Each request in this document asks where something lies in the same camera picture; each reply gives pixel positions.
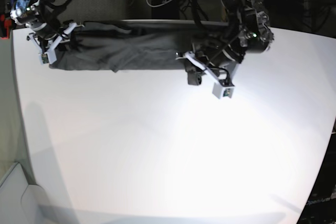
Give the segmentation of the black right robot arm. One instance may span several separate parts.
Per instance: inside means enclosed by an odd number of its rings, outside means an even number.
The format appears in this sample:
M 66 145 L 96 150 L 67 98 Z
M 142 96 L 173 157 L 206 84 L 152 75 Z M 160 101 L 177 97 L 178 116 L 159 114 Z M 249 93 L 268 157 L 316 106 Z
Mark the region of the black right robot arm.
M 71 41 L 71 33 L 79 27 L 76 22 L 63 26 L 58 20 L 73 0 L 54 5 L 55 0 L 17 0 L 10 12 L 11 19 L 31 30 L 27 40 L 38 49 L 43 64 L 57 61 L 56 49 Z

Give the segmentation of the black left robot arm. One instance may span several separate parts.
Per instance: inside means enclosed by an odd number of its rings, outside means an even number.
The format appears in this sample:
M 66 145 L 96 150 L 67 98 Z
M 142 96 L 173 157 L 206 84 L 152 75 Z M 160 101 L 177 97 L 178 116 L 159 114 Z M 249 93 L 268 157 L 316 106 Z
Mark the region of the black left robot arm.
M 212 79 L 213 95 L 232 97 L 233 77 L 247 53 L 260 54 L 274 40 L 263 0 L 220 0 L 225 11 L 225 27 L 211 28 L 202 23 L 198 0 L 191 0 L 191 12 L 202 36 L 192 41 L 192 49 L 178 54 L 184 61 L 187 81 L 191 86 L 202 83 L 202 77 Z

